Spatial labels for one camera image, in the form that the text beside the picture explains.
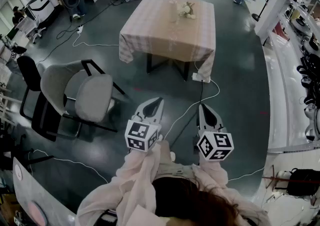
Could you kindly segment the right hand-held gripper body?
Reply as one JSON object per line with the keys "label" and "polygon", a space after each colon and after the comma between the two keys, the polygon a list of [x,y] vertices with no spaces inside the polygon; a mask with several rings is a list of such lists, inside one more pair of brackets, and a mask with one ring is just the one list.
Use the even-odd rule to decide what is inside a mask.
{"label": "right hand-held gripper body", "polygon": [[213,126],[198,126],[198,132],[193,139],[193,153],[206,161],[215,162],[225,160],[234,150],[232,135],[222,124]]}

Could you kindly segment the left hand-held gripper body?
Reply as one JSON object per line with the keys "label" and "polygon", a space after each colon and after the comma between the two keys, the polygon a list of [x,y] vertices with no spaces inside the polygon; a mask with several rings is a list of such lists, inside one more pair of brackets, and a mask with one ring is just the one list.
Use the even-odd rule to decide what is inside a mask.
{"label": "left hand-held gripper body", "polygon": [[129,149],[148,152],[156,142],[163,140],[160,133],[161,116],[144,118],[139,113],[132,116],[125,129],[126,146]]}

